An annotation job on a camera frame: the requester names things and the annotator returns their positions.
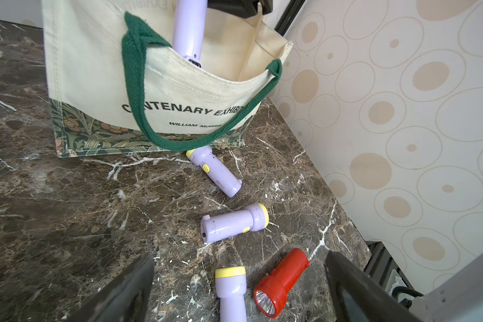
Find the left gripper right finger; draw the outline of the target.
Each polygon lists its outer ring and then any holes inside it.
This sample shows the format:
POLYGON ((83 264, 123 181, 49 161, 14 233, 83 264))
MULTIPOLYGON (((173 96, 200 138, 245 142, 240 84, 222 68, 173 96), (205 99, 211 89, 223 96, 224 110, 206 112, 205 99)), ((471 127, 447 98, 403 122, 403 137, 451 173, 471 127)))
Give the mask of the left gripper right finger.
POLYGON ((327 282, 338 321, 418 321, 342 253, 330 251, 327 282))

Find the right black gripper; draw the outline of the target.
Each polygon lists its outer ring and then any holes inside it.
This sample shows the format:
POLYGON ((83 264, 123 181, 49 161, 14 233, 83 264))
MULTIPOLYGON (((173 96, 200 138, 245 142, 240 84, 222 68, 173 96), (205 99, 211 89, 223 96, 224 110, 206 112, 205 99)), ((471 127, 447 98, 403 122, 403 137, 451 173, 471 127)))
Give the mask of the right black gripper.
POLYGON ((273 11, 272 0, 209 0, 207 7, 240 18, 256 16, 262 10, 266 15, 273 11))

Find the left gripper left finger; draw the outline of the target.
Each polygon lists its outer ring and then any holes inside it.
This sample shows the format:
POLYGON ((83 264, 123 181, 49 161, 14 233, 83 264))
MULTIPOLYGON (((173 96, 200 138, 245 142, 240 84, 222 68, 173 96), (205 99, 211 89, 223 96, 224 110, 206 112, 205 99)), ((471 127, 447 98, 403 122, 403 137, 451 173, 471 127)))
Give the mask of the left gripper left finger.
POLYGON ((68 321, 146 320, 154 279, 154 259, 141 254, 109 284, 71 313, 68 321))

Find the red flashlight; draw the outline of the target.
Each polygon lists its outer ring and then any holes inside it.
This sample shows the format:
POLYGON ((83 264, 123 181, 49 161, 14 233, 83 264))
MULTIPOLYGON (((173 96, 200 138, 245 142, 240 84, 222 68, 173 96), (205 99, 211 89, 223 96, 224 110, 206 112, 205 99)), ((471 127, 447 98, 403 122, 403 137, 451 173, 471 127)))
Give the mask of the red flashlight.
POLYGON ((279 316, 287 304, 288 293, 309 265, 307 255, 294 248, 258 283, 254 290, 254 300, 265 316, 271 319, 279 316))

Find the cream green tote bag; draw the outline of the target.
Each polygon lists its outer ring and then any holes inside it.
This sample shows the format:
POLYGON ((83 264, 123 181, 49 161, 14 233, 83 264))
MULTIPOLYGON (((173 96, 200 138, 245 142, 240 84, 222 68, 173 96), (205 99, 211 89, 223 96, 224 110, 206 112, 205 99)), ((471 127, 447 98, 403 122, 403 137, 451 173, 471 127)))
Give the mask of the cream green tote bag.
POLYGON ((173 43, 184 1, 43 1, 61 158, 237 148, 283 74, 292 42, 208 3, 196 53, 173 43))

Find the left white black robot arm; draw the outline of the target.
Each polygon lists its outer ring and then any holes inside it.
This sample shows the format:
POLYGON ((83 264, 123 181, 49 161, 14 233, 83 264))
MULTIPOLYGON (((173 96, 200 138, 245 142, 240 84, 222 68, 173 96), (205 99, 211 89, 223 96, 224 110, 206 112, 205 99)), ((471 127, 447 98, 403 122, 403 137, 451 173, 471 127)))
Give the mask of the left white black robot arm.
MULTIPOLYGON (((286 304, 285 295, 309 264, 305 254, 293 249, 254 291, 263 291, 274 308, 286 304)), ((244 295, 245 268, 218 270, 221 321, 247 321, 244 295)), ((396 287, 392 295, 360 271, 344 255, 330 251, 325 272, 337 321, 483 321, 483 253, 433 291, 422 295, 396 287), (414 299, 409 307, 398 302, 399 293, 414 299)), ((142 254, 66 321, 145 321, 154 260, 142 254)))

